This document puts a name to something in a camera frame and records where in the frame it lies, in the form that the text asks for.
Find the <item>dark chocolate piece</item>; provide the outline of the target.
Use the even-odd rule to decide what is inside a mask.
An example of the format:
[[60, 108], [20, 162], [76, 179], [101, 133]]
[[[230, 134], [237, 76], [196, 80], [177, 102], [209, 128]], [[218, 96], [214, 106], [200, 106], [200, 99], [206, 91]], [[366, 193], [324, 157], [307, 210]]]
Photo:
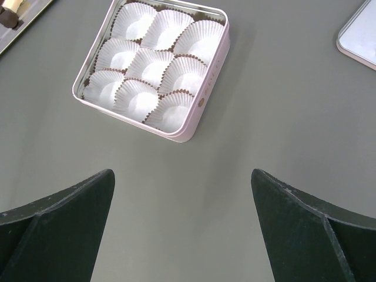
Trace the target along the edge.
[[11, 10], [1, 9], [0, 22], [5, 28], [17, 30], [23, 25], [23, 20]]

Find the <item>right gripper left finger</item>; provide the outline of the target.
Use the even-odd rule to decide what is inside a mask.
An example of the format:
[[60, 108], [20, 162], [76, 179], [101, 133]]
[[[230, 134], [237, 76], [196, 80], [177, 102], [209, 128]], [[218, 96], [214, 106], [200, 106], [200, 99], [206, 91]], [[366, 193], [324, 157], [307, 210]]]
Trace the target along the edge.
[[1, 212], [1, 281], [90, 281], [114, 190], [105, 169]]

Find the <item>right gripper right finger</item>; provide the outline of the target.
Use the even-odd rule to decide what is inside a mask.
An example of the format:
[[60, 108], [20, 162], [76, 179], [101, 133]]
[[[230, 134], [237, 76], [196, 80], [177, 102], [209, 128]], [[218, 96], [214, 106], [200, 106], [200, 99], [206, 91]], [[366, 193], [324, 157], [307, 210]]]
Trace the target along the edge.
[[251, 188], [275, 281], [375, 281], [375, 219], [261, 169]]

